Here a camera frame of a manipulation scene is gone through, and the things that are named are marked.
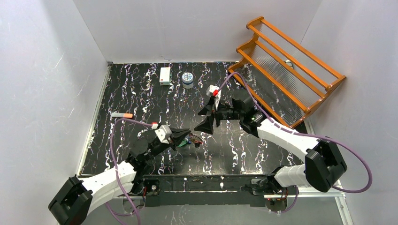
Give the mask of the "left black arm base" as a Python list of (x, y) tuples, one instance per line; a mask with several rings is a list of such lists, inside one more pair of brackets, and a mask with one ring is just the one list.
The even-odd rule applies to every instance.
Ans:
[(160, 190), (160, 181), (157, 179), (145, 178), (140, 182), (124, 183), (122, 186), (128, 195), (151, 196), (158, 195)]

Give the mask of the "orange wooden shoe rack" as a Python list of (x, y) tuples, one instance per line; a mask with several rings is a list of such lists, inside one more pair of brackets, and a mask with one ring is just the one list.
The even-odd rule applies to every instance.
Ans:
[(295, 127), (312, 115), (346, 79), (293, 38), (260, 16), (246, 25), (252, 37), (237, 47), (241, 74), (250, 92), (280, 123)]

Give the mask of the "white small box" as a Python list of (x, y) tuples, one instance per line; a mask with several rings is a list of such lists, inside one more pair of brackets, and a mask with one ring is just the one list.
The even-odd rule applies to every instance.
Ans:
[(159, 83), (161, 86), (169, 86), (171, 80), (171, 68), (170, 67), (162, 67), (160, 69), (159, 75)]

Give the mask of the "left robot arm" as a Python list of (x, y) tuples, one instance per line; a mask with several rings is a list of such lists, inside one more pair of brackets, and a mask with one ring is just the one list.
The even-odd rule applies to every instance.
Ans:
[(188, 128), (162, 125), (154, 131), (151, 141), (134, 141), (128, 157), (105, 172), (80, 179), (69, 177), (48, 205), (60, 225), (80, 225), (94, 209), (120, 195), (136, 193), (144, 187), (144, 175), (149, 173), (148, 161), (165, 150), (176, 150), (191, 136)]

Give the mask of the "metal keyring with red handle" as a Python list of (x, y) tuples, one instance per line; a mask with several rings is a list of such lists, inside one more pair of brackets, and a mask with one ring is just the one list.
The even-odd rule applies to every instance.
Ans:
[(201, 136), (189, 133), (183, 141), (178, 145), (178, 147), (183, 147), (185, 145), (190, 145), (193, 144), (195, 148), (200, 147), (200, 145), (203, 143), (203, 140)]

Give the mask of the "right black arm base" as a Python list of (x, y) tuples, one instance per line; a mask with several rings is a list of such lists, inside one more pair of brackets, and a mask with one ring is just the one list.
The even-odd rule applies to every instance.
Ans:
[(251, 179), (251, 183), (245, 184), (241, 189), (254, 196), (271, 195), (265, 198), (265, 206), (271, 212), (282, 212), (287, 209), (289, 190), (287, 187), (281, 187), (274, 180)]

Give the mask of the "white orange marker tube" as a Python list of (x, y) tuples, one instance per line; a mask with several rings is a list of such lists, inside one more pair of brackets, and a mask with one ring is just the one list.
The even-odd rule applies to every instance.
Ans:
[(121, 113), (121, 112), (112, 112), (111, 117), (113, 118), (127, 118), (127, 119), (132, 119), (133, 114), (132, 113)]

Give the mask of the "aluminium rail frame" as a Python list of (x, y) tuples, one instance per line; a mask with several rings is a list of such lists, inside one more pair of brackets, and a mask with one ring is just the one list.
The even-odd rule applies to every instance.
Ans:
[[(250, 205), (252, 207), (264, 207), (265, 198), (271, 195), (254, 196), (241, 188), (250, 184), (251, 179), (262, 179), (260, 175), (205, 175), (205, 176), (182, 176), (182, 175), (146, 175), (144, 179), (157, 179), (160, 181), (158, 195), (138, 196), (120, 195), (128, 200), (136, 200), (146, 207), (159, 207), (166, 205)], [(288, 206), (291, 208), (297, 203), (299, 197), (331, 197), (336, 200), (337, 208), (343, 224), (353, 223), (345, 196), (334, 189), (327, 193), (319, 192), (312, 187), (287, 187)]]

